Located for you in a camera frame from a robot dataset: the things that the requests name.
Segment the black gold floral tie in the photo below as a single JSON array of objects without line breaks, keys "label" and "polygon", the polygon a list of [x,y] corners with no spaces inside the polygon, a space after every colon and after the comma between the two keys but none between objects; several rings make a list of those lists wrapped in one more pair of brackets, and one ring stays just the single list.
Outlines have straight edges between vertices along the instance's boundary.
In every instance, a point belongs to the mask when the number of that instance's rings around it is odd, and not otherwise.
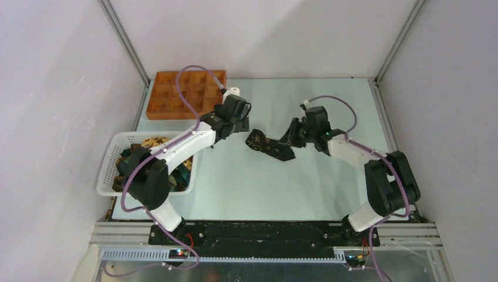
[{"label": "black gold floral tie", "polygon": [[295,154],[289,145],[284,145],[278,140],[268,138],[264,132],[253,129],[245,140],[245,144],[252,150],[261,152],[281,162],[295,159]]}]

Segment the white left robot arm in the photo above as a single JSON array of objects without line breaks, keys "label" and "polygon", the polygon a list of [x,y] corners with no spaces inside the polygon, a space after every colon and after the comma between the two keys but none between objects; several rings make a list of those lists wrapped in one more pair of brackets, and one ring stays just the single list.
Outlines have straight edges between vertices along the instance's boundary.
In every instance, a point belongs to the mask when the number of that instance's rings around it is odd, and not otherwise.
[{"label": "white left robot arm", "polygon": [[214,110],[200,116],[196,123],[172,140],[151,149],[131,152],[123,176],[123,197],[132,196],[138,207],[163,229],[170,244],[180,244],[186,236],[183,218],[169,200],[172,172],[189,157],[214,146],[230,135],[248,131],[248,115],[252,105],[230,93]]}]

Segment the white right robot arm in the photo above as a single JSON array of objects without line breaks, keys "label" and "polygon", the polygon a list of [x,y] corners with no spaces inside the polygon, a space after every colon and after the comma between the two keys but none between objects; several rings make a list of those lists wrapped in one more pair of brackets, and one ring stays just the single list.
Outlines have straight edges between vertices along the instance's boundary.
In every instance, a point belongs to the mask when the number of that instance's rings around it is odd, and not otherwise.
[{"label": "white right robot arm", "polygon": [[332,129],[324,107],[301,105],[302,118],[293,118],[280,143],[291,147],[314,145],[318,152],[340,159],[365,176],[367,200],[343,220],[343,241],[356,246],[365,238],[365,230],[398,210],[409,210],[420,199],[420,190],[404,153],[368,148],[341,129]]}]

